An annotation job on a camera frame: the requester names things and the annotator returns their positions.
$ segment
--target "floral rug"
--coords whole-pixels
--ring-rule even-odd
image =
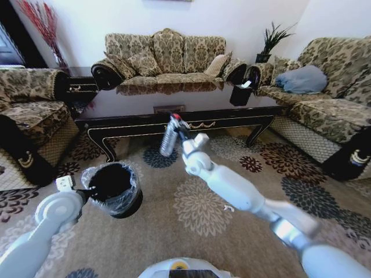
[[[370,180],[337,182],[287,141],[265,131],[251,148],[248,129],[208,132],[205,151],[249,179],[267,198],[287,200],[322,224],[318,240],[344,250],[371,269]],[[160,137],[111,140],[120,160],[139,177],[143,204],[115,219],[88,202],[79,222],[53,237],[37,278],[134,278],[173,257],[205,259],[239,277],[306,277],[294,251],[270,232],[268,223],[233,210],[205,183],[184,171],[178,146],[169,158]],[[103,152],[81,135],[59,166],[80,188],[82,171],[105,162]],[[0,255],[35,227],[38,203],[56,191],[45,188],[0,192]]]

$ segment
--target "sofa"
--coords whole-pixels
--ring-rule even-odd
[[[287,106],[271,128],[309,154],[338,180],[371,177],[371,39],[318,38],[297,61],[254,64],[248,79],[260,96]],[[279,67],[315,65],[328,79],[318,94],[274,86]]]
[[[107,34],[106,53],[128,59],[143,50],[150,50],[161,69],[156,76],[125,79],[117,65],[105,58],[93,64],[92,74],[100,89],[110,90],[124,85],[164,83],[197,83],[230,81],[242,83],[247,70],[244,61],[231,59],[217,78],[204,74],[213,59],[225,52],[225,39],[220,36],[184,36],[171,29],[154,35]]]
[[[78,129],[56,69],[0,69],[0,191],[49,184]]]

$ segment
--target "throw pillow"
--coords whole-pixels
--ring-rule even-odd
[[[306,65],[279,74],[276,85],[294,94],[318,94],[326,87],[327,77],[316,66]]]
[[[128,58],[128,62],[141,76],[156,76],[162,73],[149,49]]]
[[[297,68],[301,68],[302,66],[303,65],[299,61],[275,56],[271,85],[272,86],[276,85],[276,77],[279,74],[282,74],[286,71],[292,71],[293,69],[296,70]]]
[[[106,52],[104,52],[104,54],[106,55],[108,61],[118,70],[124,79],[130,79],[135,76],[135,70],[129,66],[129,64],[125,61],[125,58]]]
[[[204,74],[210,75],[212,77],[219,76],[226,65],[231,61],[232,52],[228,54],[221,54],[214,58],[210,66],[204,71]]]

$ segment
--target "black side table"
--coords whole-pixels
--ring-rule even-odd
[[[98,93],[98,86],[90,71],[90,67],[58,68],[69,74],[66,104],[71,110],[71,115],[77,118],[85,107]]]

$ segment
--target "plant pot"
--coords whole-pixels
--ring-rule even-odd
[[[266,63],[271,57],[270,54],[256,54],[255,63]]]

